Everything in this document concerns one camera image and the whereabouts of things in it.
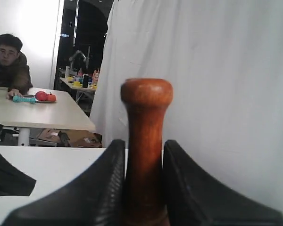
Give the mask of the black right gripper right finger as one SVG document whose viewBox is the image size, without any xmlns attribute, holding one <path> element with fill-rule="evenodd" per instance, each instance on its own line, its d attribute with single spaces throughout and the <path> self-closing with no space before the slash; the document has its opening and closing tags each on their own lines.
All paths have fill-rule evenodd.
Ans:
<svg viewBox="0 0 283 226">
<path fill-rule="evenodd" d="M 283 226 L 283 214 L 219 182 L 175 140 L 164 145 L 163 181 L 172 226 Z"/>
</svg>

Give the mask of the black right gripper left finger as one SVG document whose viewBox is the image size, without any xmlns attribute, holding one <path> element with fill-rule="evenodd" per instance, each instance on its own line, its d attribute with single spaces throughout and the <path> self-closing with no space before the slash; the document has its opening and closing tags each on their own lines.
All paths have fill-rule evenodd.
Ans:
<svg viewBox="0 0 283 226">
<path fill-rule="evenodd" d="M 77 178 L 15 209 L 4 226 L 119 226 L 125 178 L 125 142 L 113 140 Z"/>
</svg>

